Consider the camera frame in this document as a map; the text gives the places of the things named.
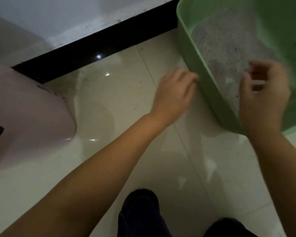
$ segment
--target tile floor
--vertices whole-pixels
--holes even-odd
[[[77,133],[53,154],[0,172],[0,232],[148,113],[160,77],[176,66],[185,63],[172,30],[47,83],[66,99]],[[296,133],[288,138],[296,146]],[[261,237],[285,236],[248,139],[224,131],[200,91],[146,150],[91,236],[116,236],[122,203],[137,188],[157,194],[174,237],[202,236],[221,216]]]

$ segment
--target litter box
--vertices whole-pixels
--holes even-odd
[[[274,52],[277,60],[290,67],[292,96],[282,125],[284,134],[290,134],[296,131],[296,0],[180,0],[176,13],[181,55],[190,71],[200,76],[199,86],[221,125],[231,132],[245,134],[235,109],[192,38],[193,30],[217,13],[243,6],[254,10],[257,38]]]

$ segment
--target blurry hand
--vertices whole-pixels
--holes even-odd
[[[197,75],[179,67],[159,83],[150,114],[164,127],[174,123],[188,108],[196,88]]]
[[[250,131],[280,131],[290,88],[286,69],[275,61],[252,61],[240,84],[240,120]],[[253,85],[265,80],[265,85]]]

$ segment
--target bare arm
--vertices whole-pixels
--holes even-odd
[[[89,236],[149,144],[186,110],[196,78],[183,68],[165,75],[149,114],[73,170],[0,236]]]
[[[254,86],[253,79],[266,84]],[[240,94],[240,117],[274,206],[287,236],[296,236],[296,149],[280,132],[290,96],[286,70],[273,61],[252,62]]]

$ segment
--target dark blue pants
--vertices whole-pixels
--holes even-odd
[[[118,216],[118,237],[171,237],[160,215],[157,196],[150,190],[136,190],[126,198]],[[206,231],[204,237],[257,237],[239,221],[223,218]]]

